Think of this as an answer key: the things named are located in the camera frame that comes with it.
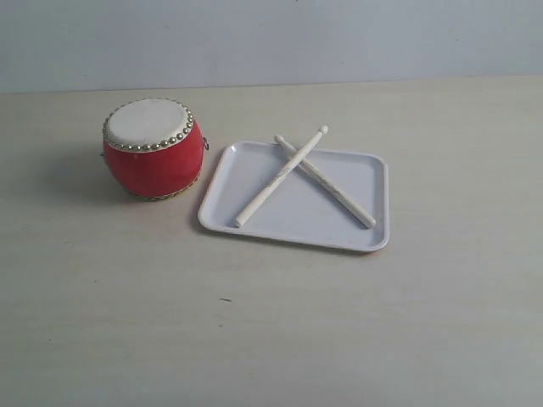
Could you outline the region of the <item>white drumstick one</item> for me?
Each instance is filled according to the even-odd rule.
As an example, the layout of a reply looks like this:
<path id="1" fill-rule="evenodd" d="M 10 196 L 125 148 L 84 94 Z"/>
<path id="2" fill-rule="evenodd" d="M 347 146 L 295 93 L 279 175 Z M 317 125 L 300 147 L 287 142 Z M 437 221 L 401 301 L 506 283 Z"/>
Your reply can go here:
<path id="1" fill-rule="evenodd" d="M 243 226 L 255 211 L 272 195 L 285 178 L 295 169 L 302 159 L 319 143 L 321 138 L 328 133 L 328 126 L 323 125 L 318 132 L 300 148 L 293 157 L 280 169 L 271 181 L 259 191 L 259 193 L 244 207 L 244 209 L 234 219 L 236 227 Z"/>
<path id="2" fill-rule="evenodd" d="M 315 180 L 321 187 L 329 192 L 338 202 L 340 202 L 356 219 L 362 223 L 367 229 L 373 228 L 377 221 L 364 208 L 362 208 L 353 198 L 345 191 L 338 187 L 334 182 L 330 181 L 317 167 L 308 159 L 302 159 L 298 164 L 311 179 Z"/>

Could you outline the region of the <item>red small drum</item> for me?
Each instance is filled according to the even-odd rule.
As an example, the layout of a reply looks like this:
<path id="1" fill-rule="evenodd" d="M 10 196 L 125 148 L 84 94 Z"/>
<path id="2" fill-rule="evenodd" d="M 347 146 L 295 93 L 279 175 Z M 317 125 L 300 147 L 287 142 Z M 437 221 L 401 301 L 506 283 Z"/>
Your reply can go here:
<path id="1" fill-rule="evenodd" d="M 126 103 L 103 124 L 104 163 L 140 198 L 166 199 L 193 185 L 208 149 L 191 110 L 171 98 Z"/>

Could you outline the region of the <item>white rectangular plastic tray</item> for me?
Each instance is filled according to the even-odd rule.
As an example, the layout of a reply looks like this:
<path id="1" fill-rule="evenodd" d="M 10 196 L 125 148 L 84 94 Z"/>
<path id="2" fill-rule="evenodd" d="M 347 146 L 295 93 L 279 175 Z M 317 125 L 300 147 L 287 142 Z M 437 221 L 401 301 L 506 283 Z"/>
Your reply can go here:
<path id="1" fill-rule="evenodd" d="M 282 149 L 267 142 L 236 142 L 225 148 L 198 212 L 207 230 L 371 253 L 389 242 L 389 169 L 374 154 L 315 149 L 309 160 L 377 222 L 368 229 L 331 193 L 302 170 L 293 171 L 250 220 L 238 213 L 283 167 Z"/>

